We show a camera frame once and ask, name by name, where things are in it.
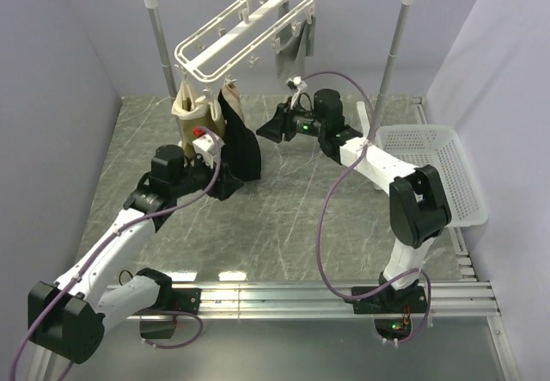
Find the black underwear beige waistband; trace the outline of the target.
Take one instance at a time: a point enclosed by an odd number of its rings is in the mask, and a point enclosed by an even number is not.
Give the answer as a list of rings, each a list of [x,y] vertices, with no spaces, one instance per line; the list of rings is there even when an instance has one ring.
[[[245,124],[240,92],[235,83],[235,79],[226,78],[217,98],[225,121],[223,160],[239,180],[257,181],[262,169],[260,146],[255,134]]]

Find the grey hanging underwear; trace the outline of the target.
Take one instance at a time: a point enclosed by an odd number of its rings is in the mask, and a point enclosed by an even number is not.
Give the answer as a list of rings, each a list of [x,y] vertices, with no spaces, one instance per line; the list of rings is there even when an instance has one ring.
[[[303,22],[293,34],[291,24],[287,24],[277,34],[279,41],[275,54],[277,79],[281,86],[285,86],[290,77],[305,75],[306,57],[312,57],[315,50],[316,17],[311,22]]]

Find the khaki underwear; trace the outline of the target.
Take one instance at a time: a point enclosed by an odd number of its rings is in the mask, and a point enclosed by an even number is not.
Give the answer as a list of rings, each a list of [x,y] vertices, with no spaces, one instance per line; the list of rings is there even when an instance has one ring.
[[[186,157],[195,155],[193,140],[197,136],[193,130],[197,126],[207,127],[218,137],[224,137],[226,124],[219,101],[213,97],[199,95],[185,77],[181,79],[171,113],[182,130],[181,148]]]

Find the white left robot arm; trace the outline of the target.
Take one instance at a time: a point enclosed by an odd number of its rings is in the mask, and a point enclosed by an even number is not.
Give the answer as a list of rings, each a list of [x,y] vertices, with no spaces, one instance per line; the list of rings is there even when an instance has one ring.
[[[188,158],[174,144],[156,149],[150,170],[93,248],[52,284],[38,282],[28,294],[29,340],[66,359],[82,364],[100,346],[110,329],[141,310],[155,314],[194,314],[200,292],[185,298],[174,293],[173,281],[151,268],[107,292],[110,279],[179,209],[180,197],[209,195],[226,200],[243,183],[230,169],[228,145],[210,145]]]

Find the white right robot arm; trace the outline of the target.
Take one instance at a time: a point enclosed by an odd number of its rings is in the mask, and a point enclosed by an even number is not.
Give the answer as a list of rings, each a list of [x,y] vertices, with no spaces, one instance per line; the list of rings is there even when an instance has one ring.
[[[322,152],[344,167],[346,175],[356,171],[388,196],[395,241],[378,287],[345,295],[327,283],[330,292],[377,313],[402,312],[415,301],[427,300],[419,276],[428,250],[452,219],[435,167],[418,167],[393,157],[347,125],[343,102],[334,89],[316,91],[310,108],[301,105],[299,95],[288,97],[257,134],[275,143],[290,141],[297,134],[314,137]]]

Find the white clip hanger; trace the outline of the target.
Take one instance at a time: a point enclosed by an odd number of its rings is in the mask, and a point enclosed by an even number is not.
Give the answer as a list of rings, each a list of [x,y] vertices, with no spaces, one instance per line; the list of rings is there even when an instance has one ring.
[[[255,64],[254,51],[265,43],[280,51],[280,33],[296,36],[313,21],[315,0],[235,0],[174,49],[180,68],[211,84],[239,63]]]

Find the white plastic basket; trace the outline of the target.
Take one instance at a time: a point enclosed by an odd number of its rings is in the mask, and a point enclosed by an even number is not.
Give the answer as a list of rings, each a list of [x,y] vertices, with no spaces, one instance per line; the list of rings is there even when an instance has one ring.
[[[437,169],[451,211],[452,228],[484,224],[485,201],[459,136],[449,126],[391,125],[377,130],[376,145],[400,160]]]

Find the aluminium mounting rail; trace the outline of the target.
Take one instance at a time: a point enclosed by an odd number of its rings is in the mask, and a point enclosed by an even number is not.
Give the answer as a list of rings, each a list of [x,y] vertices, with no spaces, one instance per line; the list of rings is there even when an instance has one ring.
[[[205,320],[284,320],[367,318],[333,295],[321,282],[175,283],[176,291],[199,288],[199,316]],[[487,282],[436,282],[431,285],[432,317],[500,316]]]

